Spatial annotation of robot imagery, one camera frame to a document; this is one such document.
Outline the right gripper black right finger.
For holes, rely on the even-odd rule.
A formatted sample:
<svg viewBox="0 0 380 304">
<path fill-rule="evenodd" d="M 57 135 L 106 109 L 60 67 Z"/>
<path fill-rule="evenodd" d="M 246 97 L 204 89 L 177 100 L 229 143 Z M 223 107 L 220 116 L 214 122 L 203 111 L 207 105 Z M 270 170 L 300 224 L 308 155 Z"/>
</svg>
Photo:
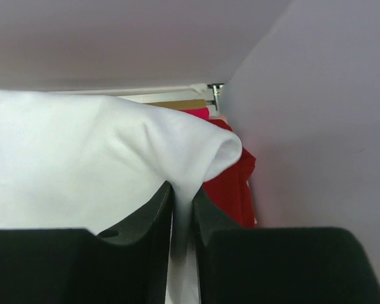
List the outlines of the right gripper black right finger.
<svg viewBox="0 0 380 304">
<path fill-rule="evenodd" d="M 202 303 L 253 303 L 257 269 L 251 231 L 226 215 L 200 188 L 193 199 L 192 231 Z"/>
</svg>

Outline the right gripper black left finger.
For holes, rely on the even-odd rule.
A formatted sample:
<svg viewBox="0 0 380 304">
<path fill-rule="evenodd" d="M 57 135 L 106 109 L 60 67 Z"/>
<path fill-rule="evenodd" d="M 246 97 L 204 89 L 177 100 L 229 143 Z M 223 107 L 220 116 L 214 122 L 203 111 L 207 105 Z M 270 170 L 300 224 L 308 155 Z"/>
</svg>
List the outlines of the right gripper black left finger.
<svg viewBox="0 0 380 304">
<path fill-rule="evenodd" d="M 70 303 L 164 303 L 174 190 L 164 182 L 135 212 L 97 236 L 85 235 Z"/>
</svg>

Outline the white t-shirt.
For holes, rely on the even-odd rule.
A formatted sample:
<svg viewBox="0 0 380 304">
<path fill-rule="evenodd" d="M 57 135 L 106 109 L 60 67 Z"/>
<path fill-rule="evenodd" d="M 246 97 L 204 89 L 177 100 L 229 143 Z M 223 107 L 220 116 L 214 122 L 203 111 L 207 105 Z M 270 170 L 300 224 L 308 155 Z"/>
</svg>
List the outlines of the white t-shirt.
<svg viewBox="0 0 380 304">
<path fill-rule="evenodd" d="M 0 91 L 0 229 L 97 234 L 167 181 L 175 193 L 167 303 L 198 303 L 192 201 L 241 153 L 233 132 L 181 111 L 110 96 Z"/>
</svg>

